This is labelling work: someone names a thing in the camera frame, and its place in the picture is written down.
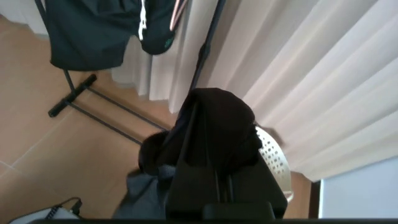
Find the white curtain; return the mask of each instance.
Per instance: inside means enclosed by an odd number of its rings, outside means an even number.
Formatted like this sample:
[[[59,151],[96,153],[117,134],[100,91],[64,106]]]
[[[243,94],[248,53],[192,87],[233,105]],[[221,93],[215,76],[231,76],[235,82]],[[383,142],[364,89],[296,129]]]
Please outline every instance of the white curtain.
[[[0,6],[45,33],[33,1]],[[132,38],[114,81],[177,112],[215,6],[189,0],[165,54]],[[398,1],[228,0],[198,86],[242,98],[311,180],[397,156]]]

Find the laundry basket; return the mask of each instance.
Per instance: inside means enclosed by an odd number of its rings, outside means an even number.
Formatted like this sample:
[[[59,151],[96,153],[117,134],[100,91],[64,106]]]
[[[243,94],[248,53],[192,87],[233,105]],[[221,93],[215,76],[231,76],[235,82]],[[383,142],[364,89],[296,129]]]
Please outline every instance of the laundry basket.
[[[280,189],[282,189],[287,201],[290,202],[293,199],[293,190],[290,169],[286,157],[271,135],[259,126],[256,126],[256,131],[262,141],[262,148],[259,149],[259,152],[269,170],[271,170]]]

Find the gray garment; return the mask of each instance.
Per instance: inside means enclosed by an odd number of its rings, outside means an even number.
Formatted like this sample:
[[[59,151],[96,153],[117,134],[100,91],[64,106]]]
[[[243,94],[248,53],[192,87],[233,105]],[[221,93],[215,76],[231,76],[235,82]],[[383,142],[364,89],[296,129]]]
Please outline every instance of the gray garment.
[[[115,219],[165,220],[165,204],[175,167],[163,165],[157,175],[139,170],[127,177],[127,194],[115,211]]]

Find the drawstring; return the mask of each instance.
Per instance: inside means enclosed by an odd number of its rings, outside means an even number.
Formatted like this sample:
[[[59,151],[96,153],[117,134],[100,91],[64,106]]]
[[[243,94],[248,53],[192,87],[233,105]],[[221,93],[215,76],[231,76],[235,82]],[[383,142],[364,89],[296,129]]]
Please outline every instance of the drawstring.
[[[146,11],[145,11],[145,0],[141,0],[141,13],[139,14],[140,22],[138,28],[138,37],[139,40],[143,40],[144,37],[142,36],[142,30],[147,29],[147,18],[146,18]]]

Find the black plastic foot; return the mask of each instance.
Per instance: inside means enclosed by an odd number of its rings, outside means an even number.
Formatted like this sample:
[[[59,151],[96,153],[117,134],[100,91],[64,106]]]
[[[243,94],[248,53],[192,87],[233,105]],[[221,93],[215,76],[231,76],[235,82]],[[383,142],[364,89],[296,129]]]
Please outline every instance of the black plastic foot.
[[[80,95],[80,93],[82,93],[87,87],[91,86],[95,80],[97,80],[97,76],[95,74],[91,74],[75,89],[74,92],[69,93],[65,98],[51,108],[51,110],[49,110],[49,116],[51,118],[56,117],[65,107],[68,106],[68,103],[72,103],[76,97]]]

